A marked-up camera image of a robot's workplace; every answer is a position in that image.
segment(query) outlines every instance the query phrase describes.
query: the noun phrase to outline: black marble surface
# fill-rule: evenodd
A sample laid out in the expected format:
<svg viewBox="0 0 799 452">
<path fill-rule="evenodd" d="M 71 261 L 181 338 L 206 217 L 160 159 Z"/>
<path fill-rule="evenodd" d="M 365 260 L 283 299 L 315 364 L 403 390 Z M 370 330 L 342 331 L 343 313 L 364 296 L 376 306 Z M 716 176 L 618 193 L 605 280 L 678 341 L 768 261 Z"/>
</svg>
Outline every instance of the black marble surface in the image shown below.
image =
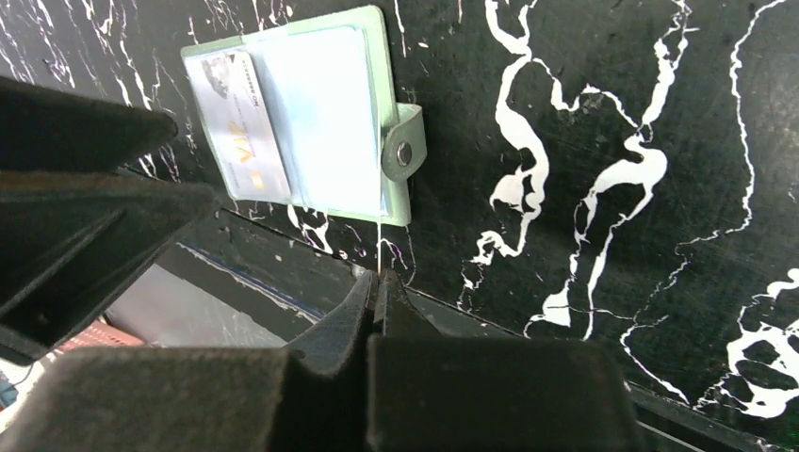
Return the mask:
<svg viewBox="0 0 799 452">
<path fill-rule="evenodd" d="M 517 334 L 597 341 L 630 382 L 799 445 L 799 1 L 8 0 L 0 74 L 172 113 L 180 136 L 131 167 L 221 187 L 180 48 L 367 3 L 430 150 L 413 223 L 383 228 L 386 264 Z M 376 266 L 373 224 L 229 208 Z"/>
</svg>

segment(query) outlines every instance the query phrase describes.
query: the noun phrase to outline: card holder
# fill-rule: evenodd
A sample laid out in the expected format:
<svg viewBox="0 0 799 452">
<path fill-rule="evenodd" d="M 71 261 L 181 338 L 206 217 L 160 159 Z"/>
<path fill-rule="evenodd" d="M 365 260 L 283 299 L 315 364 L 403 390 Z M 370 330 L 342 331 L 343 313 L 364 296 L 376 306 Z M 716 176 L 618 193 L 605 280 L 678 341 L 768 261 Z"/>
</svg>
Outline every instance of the card holder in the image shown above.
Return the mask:
<svg viewBox="0 0 799 452">
<path fill-rule="evenodd" d="M 396 103 L 378 8 L 181 55 L 231 198 L 410 222 L 406 179 L 427 155 L 424 124 L 420 107 Z"/>
</svg>

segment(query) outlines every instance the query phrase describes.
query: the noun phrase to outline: red object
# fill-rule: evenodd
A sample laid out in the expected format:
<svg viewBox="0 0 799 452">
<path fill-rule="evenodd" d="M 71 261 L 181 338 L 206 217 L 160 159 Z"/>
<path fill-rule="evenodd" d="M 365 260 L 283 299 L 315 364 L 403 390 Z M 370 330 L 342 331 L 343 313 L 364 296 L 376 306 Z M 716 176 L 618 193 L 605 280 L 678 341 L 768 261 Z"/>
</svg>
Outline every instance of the red object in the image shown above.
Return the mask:
<svg viewBox="0 0 799 452">
<path fill-rule="evenodd" d="M 144 341 L 141 339 L 95 320 L 88 328 L 78 333 L 57 350 L 63 353 L 79 347 L 131 347 L 143 345 Z"/>
</svg>

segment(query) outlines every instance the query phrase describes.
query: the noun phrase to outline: marble table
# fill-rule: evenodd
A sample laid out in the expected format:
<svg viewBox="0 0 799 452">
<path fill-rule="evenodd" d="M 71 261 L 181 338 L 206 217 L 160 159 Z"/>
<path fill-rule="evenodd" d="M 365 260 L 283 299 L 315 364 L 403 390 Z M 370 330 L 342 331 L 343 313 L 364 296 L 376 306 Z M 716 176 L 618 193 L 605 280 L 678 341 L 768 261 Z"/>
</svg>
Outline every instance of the marble table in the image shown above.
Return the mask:
<svg viewBox="0 0 799 452">
<path fill-rule="evenodd" d="M 413 222 L 383 228 L 385 264 L 486 324 L 595 341 L 686 412 L 799 445 L 797 0 L 6 0 L 0 74 L 171 113 L 179 136 L 130 167 L 222 187 L 180 48 L 368 3 L 430 152 Z M 227 208 L 377 265 L 373 224 Z"/>
</svg>

